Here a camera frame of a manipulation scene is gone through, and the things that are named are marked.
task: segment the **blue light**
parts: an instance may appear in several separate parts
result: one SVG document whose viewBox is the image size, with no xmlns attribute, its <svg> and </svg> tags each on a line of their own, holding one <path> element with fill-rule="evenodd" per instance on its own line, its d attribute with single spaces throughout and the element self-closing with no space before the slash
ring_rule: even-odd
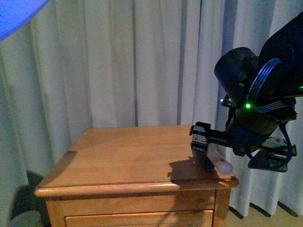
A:
<svg viewBox="0 0 303 227">
<path fill-rule="evenodd" d="M 0 0 L 0 41 L 38 13 L 48 0 Z"/>
</svg>

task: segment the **floor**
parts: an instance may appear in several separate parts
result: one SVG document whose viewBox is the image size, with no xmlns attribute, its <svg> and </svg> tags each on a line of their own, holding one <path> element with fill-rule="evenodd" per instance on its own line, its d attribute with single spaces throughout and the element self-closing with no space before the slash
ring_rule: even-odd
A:
<svg viewBox="0 0 303 227">
<path fill-rule="evenodd" d="M 256 209 L 250 207 L 249 214 L 243 219 L 238 218 L 232 212 L 228 212 L 227 227 L 302 227 L 303 216 L 295 218 L 286 211 L 277 208 L 276 214 L 265 217 Z"/>
</svg>

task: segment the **dark object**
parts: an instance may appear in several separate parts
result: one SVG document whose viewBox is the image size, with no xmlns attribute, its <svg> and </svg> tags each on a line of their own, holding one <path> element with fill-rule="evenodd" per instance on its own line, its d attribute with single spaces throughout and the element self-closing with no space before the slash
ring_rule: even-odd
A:
<svg viewBox="0 0 303 227">
<path fill-rule="evenodd" d="M 229 108 L 229 116 L 224 132 L 201 122 L 192 128 L 191 146 L 200 151 L 201 165 L 208 165 L 208 143 L 216 143 L 247 155 L 249 168 L 287 171 L 296 147 L 285 126 L 296 119 L 295 97 L 303 96 L 302 43 L 303 12 L 266 41 L 259 57 L 240 47 L 218 61 L 214 73 L 227 93 L 222 105 Z M 278 126 L 285 139 L 270 138 Z M 259 148 L 253 157 L 251 152 Z"/>
<path fill-rule="evenodd" d="M 289 213 L 291 216 L 297 218 L 298 214 L 294 212 L 292 209 L 290 209 L 288 206 L 284 205 L 283 203 L 278 201 L 278 206 L 281 207 L 283 210 L 285 210 L 287 213 Z"/>
<path fill-rule="evenodd" d="M 259 211 L 261 214 L 263 214 L 265 217 L 270 218 L 271 215 L 269 213 L 267 213 L 265 210 L 263 210 L 261 207 L 258 207 L 257 205 L 250 203 L 250 207 L 256 209 L 257 211 Z"/>
</svg>

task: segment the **wooden table leg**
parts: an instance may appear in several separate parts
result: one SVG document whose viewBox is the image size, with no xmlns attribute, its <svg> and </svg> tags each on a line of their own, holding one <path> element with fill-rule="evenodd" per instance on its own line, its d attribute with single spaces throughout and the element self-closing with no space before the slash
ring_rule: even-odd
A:
<svg viewBox="0 0 303 227">
<path fill-rule="evenodd" d="M 46 198 L 45 201 L 52 227 L 66 227 L 60 198 Z"/>
<path fill-rule="evenodd" d="M 213 227 L 226 227 L 229 207 L 230 189 L 217 189 L 214 204 Z"/>
</svg>

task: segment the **wooden table top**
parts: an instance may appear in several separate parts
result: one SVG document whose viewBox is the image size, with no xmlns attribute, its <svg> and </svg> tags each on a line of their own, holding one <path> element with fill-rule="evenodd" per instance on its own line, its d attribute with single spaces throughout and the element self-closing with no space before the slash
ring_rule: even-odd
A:
<svg viewBox="0 0 303 227">
<path fill-rule="evenodd" d="M 193 159 L 190 125 L 87 129 L 36 188 L 41 197 L 236 187 Z"/>
</svg>

